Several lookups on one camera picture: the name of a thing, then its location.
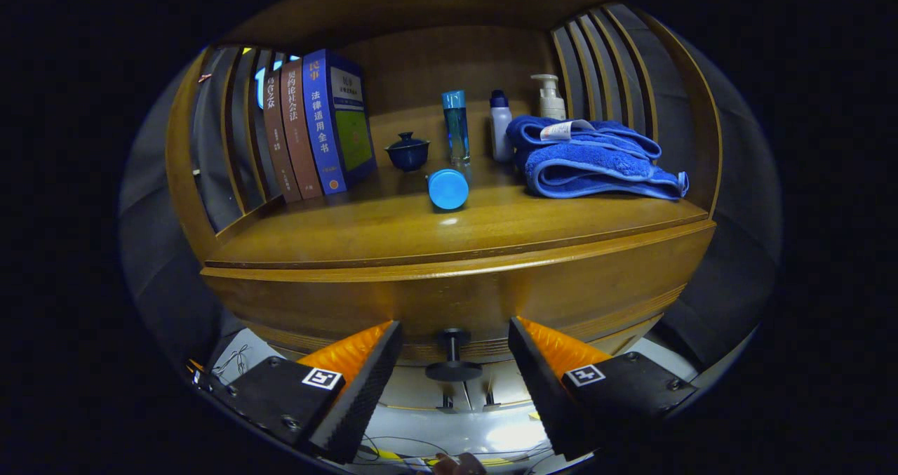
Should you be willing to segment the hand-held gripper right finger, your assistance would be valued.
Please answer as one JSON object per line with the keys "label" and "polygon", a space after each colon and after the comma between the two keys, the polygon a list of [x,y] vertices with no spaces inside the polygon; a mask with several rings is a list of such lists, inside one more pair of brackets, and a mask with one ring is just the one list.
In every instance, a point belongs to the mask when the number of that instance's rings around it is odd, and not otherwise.
{"label": "hand-held gripper right finger", "polygon": [[553,452],[568,461],[644,442],[697,391],[645,354],[612,356],[523,317],[508,322],[508,347]]}

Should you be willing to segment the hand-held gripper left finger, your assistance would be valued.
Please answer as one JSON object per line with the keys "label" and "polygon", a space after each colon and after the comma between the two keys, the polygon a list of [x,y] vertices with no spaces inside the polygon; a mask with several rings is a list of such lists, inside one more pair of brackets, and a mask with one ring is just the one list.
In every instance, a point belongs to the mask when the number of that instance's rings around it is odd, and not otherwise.
{"label": "hand-held gripper left finger", "polygon": [[204,391],[263,436],[303,455],[353,461],[402,348],[402,325],[363,329],[297,361],[270,356]]}

